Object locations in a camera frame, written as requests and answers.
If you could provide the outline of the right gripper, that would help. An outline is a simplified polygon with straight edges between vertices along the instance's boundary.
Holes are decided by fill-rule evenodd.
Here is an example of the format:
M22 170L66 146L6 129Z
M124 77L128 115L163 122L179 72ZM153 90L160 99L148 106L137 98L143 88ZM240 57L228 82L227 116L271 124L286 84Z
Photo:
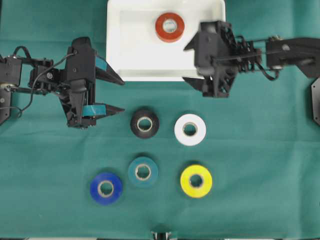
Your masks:
M218 55L212 57L214 74L201 78L183 77L182 79L204 97L227 98L238 73L252 72L255 64L262 62L262 51L254 48L252 41L243 36L236 37L230 23L220 21L221 45ZM196 50L199 38L193 37L184 51Z

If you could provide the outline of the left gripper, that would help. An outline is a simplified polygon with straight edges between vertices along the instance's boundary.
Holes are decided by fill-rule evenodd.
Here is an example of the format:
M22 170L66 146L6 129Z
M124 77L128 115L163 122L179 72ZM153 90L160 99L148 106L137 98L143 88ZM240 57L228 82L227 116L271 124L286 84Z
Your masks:
M66 83L66 62L62 74L62 90L60 102L67 118L67 126L71 128L84 129L96 125L94 117L112 116L125 110L104 103L95 104L95 84L85 92L74 93L69 83ZM95 57L95 78L109 83L123 86L125 82L105 61Z

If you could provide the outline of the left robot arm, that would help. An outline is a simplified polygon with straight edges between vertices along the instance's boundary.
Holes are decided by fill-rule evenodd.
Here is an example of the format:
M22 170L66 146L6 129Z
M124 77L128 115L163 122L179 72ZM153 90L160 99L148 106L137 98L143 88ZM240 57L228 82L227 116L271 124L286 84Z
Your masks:
M123 85L124 81L88 44L70 46L57 63L31 58L28 49L18 46L12 55L0 59L0 122L13 110L21 117L34 95L58 97L70 128L95 126L98 119L124 109L96 102L96 81Z

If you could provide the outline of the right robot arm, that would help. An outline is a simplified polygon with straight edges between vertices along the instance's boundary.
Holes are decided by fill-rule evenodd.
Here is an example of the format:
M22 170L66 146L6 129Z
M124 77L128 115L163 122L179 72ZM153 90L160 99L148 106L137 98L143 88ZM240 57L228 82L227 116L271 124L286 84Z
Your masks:
M194 51L198 77L183 80L204 97L227 98L239 73L260 71L269 80L279 77L284 66L297 66L308 78L320 75L320 40L300 37L263 39L265 51L242 35L235 36L226 21L205 21L184 48Z

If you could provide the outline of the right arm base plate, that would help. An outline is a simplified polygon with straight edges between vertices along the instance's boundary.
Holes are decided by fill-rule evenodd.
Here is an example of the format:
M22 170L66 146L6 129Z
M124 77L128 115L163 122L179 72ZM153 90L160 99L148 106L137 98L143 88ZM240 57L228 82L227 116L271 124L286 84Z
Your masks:
M310 86L311 102L312 102L312 117L314 122L320 125L320 77L317 77Z

